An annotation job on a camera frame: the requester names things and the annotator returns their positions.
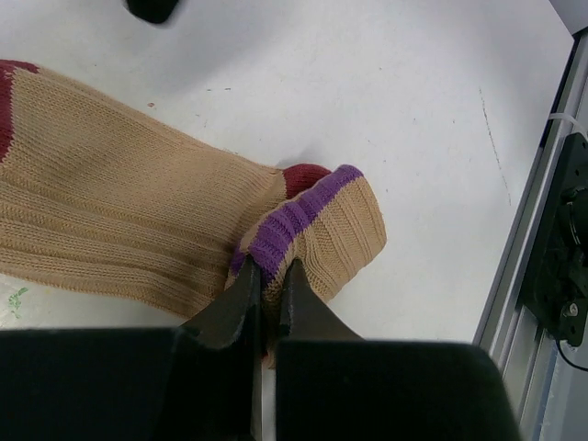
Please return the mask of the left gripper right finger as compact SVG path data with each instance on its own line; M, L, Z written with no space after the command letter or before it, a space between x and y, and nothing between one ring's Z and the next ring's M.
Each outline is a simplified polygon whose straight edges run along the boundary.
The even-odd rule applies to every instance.
M286 274L276 358L280 440L517 440L502 376L471 344L366 340Z

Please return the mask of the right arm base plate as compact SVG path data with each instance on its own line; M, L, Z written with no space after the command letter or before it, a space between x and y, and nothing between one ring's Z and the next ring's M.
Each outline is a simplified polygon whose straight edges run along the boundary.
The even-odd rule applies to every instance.
M578 133L564 141L521 296L556 341L582 344L587 322L587 140Z

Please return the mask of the tan maroon purple striped sock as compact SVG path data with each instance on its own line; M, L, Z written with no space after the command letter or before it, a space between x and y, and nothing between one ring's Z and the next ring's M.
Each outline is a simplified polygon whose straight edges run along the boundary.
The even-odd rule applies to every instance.
M1 63L4 274L190 318L252 258L273 366L290 265L328 301L386 242L352 165L258 164L36 64Z

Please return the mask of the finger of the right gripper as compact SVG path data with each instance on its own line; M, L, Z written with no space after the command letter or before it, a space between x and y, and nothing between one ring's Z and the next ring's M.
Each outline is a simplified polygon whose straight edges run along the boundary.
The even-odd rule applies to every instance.
M126 8L136 18L150 24L164 24L181 0L126 0Z

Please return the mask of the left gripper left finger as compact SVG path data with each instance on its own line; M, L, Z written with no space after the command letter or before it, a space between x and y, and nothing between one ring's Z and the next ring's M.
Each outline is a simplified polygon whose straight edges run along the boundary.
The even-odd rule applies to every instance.
M258 440L261 274L177 327L1 334L4 440Z

